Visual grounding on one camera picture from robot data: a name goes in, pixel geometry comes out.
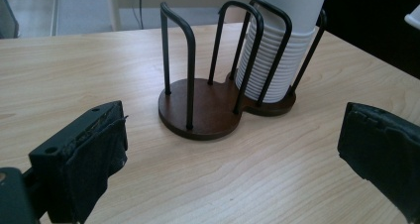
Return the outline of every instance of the stack of cups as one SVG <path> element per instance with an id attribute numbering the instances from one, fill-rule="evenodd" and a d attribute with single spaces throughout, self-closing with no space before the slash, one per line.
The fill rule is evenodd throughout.
<path id="1" fill-rule="evenodd" d="M 263 100 L 264 103 L 275 103 L 280 101 L 286 94 L 296 70 L 300 66 L 312 41 L 316 21 L 324 0 L 264 1 L 284 11 L 290 17 L 293 25 L 289 42 Z M 245 95 L 253 100 L 258 100 L 260 97 L 268 72 L 285 33 L 285 24 L 281 18 L 269 13 L 269 11 L 262 7 L 258 7 L 258 10 L 262 13 L 264 21 L 263 36 L 245 91 Z M 256 30 L 257 22 L 252 18 L 235 79 L 238 87 L 241 87 L 242 84 Z"/>

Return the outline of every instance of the wood grain surface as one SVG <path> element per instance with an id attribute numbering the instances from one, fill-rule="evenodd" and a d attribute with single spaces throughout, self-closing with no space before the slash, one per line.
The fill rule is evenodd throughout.
<path id="1" fill-rule="evenodd" d="M 193 30 L 196 77 L 206 78 L 216 27 Z M 229 72 L 240 30 L 224 27 L 216 81 Z M 169 54 L 171 81 L 185 78 L 179 29 L 169 31 Z M 405 222 L 339 158 L 337 143 L 350 101 L 419 125 L 418 79 L 326 33 L 289 113 L 244 113 L 232 134 L 210 142 L 164 126 L 162 90 L 160 30 L 0 41 L 0 167 L 25 171 L 27 154 L 47 138 L 91 107 L 122 100 L 128 162 L 87 223 Z"/>

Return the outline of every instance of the gray floor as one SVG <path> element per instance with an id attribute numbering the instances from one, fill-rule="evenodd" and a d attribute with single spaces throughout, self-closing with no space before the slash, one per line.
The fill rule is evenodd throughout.
<path id="1" fill-rule="evenodd" d="M 20 38 L 111 32 L 107 0 L 9 0 Z M 190 25 L 216 24 L 217 8 L 173 9 Z M 145 29 L 159 28 L 159 9 L 143 9 Z M 120 9 L 122 30 L 138 30 L 139 8 Z"/>

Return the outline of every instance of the dark background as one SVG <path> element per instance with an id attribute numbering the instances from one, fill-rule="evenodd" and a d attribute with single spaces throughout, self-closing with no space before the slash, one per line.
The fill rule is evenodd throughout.
<path id="1" fill-rule="evenodd" d="M 404 21 L 420 0 L 325 0 L 327 31 L 420 78 L 420 30 Z"/>

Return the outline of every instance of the light wood tabletop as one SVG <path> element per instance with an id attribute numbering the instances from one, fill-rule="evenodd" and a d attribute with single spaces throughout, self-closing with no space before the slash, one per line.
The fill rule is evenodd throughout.
<path id="1" fill-rule="evenodd" d="M 241 30 L 224 27 L 224 81 Z M 215 26 L 193 27 L 196 77 L 208 77 Z M 186 77 L 186 42 L 169 30 L 171 81 Z M 215 141 L 186 140 L 158 116 L 160 30 L 0 41 L 0 167 L 99 104 L 122 100 L 128 162 L 109 178 L 87 223 L 404 223 L 398 209 L 337 152 L 348 102 L 420 124 L 420 81 L 325 33 L 279 117 L 244 113 Z M 47 215 L 42 219 L 49 223 Z"/>

